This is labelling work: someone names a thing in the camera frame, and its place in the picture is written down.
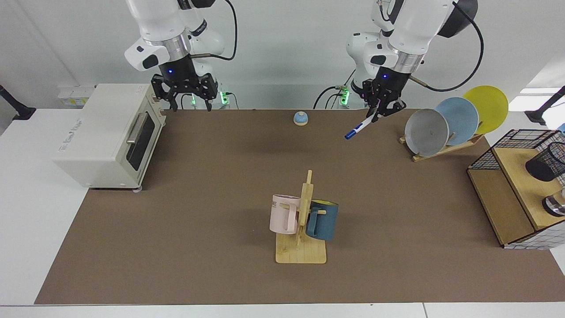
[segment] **green led light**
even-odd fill
[[[221,103],[223,105],[229,103],[229,97],[226,96],[226,94],[224,92],[220,92],[220,95],[221,95]]]
[[[345,88],[343,92],[343,96],[340,99],[340,104],[346,106],[348,102],[349,102],[349,90]]]

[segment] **oven door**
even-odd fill
[[[145,170],[149,164],[149,159],[151,159],[161,128],[162,125],[157,114],[146,99],[140,107],[140,111],[126,140],[126,153],[121,163],[128,171],[128,174],[138,182],[139,186],[145,175]]]

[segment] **oven handle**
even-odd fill
[[[149,117],[148,113],[142,113],[137,115],[136,123],[133,124],[132,131],[129,133],[128,140],[126,141],[126,143],[135,144],[139,140],[141,136],[141,131],[143,130],[143,127],[145,126],[145,122],[147,121],[148,117]]]

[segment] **blue pen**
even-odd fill
[[[365,127],[369,126],[372,119],[373,119],[373,116],[369,116],[363,122],[358,124],[357,127],[353,128],[353,130],[351,130],[349,133],[347,133],[347,135],[345,135],[345,139],[349,140],[349,139],[353,138],[353,136],[355,136],[359,131],[361,131]]]

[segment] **wire basket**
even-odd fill
[[[565,173],[565,143],[550,143],[526,162],[526,170],[541,181],[552,181]]]

